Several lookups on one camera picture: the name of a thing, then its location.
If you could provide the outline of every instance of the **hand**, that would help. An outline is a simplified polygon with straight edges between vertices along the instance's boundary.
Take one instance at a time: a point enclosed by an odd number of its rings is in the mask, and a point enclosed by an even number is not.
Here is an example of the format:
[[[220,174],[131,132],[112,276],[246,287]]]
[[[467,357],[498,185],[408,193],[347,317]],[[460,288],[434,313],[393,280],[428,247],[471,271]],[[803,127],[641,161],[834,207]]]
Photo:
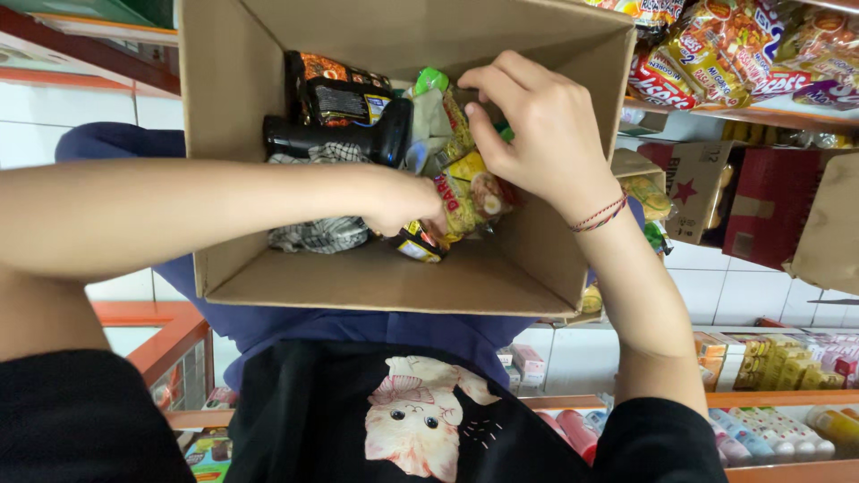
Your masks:
[[[367,184],[369,213],[362,215],[367,226],[394,236],[406,223],[422,220],[434,234],[447,231],[442,199],[432,180],[397,169],[372,168]]]
[[[479,89],[481,102],[495,102],[515,132],[513,143],[504,143],[478,103],[466,106],[472,136],[493,174],[545,199],[570,223],[620,198],[587,89],[512,51],[469,70],[459,86]]]

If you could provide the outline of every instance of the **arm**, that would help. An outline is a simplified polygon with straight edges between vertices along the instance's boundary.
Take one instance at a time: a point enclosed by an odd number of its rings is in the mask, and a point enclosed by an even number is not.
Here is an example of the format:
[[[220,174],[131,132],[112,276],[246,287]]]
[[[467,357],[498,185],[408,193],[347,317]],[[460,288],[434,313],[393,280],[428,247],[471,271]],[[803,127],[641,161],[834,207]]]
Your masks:
[[[512,144],[504,143],[479,104],[466,106],[490,171],[551,203],[571,226],[621,197],[585,88],[514,52],[469,70],[459,85],[493,100],[516,133]],[[616,402],[660,397],[705,415],[689,315],[631,212],[577,239],[620,340]]]
[[[0,173],[0,206],[0,360],[107,348],[92,281],[320,217],[387,235],[443,217],[431,180],[368,164],[76,162]]]

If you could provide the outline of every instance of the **red star logo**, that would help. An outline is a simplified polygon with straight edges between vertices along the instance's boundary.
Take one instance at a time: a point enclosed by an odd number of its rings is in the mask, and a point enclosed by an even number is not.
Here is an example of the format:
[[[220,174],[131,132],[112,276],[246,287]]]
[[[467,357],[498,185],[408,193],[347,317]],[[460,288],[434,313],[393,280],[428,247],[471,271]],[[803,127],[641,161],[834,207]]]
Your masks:
[[[692,196],[693,194],[698,194],[697,191],[692,189],[692,182],[694,180],[695,180],[695,178],[692,178],[686,184],[677,183],[677,194],[672,196],[671,199],[679,198],[680,201],[683,201],[683,204],[685,205],[686,201],[689,199],[690,196]]]

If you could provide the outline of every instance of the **red box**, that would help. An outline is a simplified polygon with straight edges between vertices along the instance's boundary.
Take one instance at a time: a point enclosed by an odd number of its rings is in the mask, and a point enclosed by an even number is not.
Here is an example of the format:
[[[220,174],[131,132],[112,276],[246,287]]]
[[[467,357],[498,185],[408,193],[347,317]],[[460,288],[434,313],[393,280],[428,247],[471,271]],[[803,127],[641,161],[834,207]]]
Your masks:
[[[775,270],[793,258],[823,176],[821,151],[748,149],[722,253]]]

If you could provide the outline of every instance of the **pink bottle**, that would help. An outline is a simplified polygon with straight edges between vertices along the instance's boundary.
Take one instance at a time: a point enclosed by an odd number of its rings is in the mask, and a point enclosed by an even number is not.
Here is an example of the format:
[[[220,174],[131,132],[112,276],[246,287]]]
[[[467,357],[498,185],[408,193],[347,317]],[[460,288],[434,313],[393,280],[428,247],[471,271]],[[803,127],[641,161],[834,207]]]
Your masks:
[[[555,432],[556,432],[556,433],[557,433],[557,434],[558,434],[558,435],[559,435],[559,436],[560,436],[564,441],[566,441],[568,445],[570,445],[570,446],[572,446],[572,445],[573,445],[573,443],[572,443],[572,442],[570,441],[570,439],[567,437],[567,433],[565,433],[565,432],[564,432],[564,430],[562,430],[562,429],[561,429],[561,426],[557,425],[557,421],[555,421],[555,419],[552,419],[550,415],[548,415],[548,414],[546,414],[546,413],[543,413],[543,412],[541,412],[541,411],[537,411],[537,415],[539,416],[539,418],[540,418],[540,419],[543,419],[543,420],[545,421],[545,423],[546,423],[546,424],[548,424],[549,426],[551,426],[551,428],[552,428],[553,430],[555,430]]]
[[[581,455],[588,465],[593,466],[598,437],[595,432],[585,426],[585,418],[579,412],[567,409],[557,416],[557,423],[567,433],[570,445],[576,450],[576,453]]]

